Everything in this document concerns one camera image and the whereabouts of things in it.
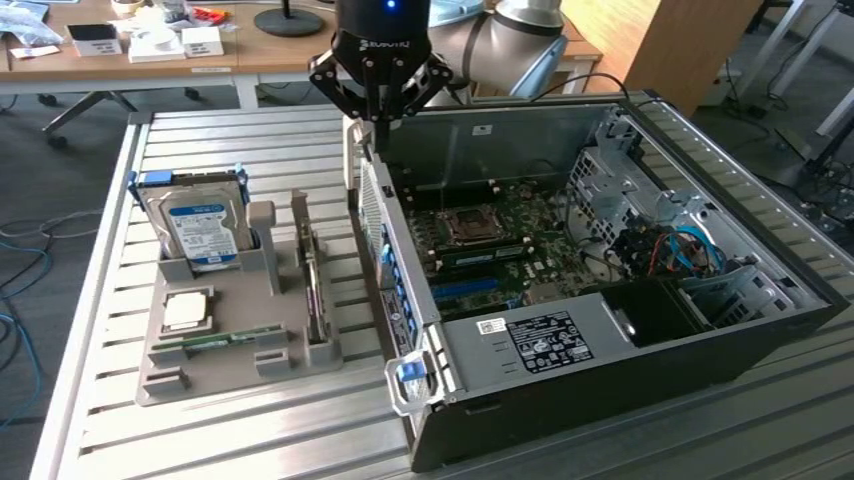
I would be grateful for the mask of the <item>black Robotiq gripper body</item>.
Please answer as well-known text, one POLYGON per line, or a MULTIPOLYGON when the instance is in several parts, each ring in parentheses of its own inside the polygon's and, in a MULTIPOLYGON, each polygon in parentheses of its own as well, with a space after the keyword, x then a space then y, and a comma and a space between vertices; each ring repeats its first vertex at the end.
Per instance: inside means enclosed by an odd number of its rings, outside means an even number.
POLYGON ((360 86, 406 81, 430 55, 429 1, 342 0, 334 3, 332 55, 360 86))

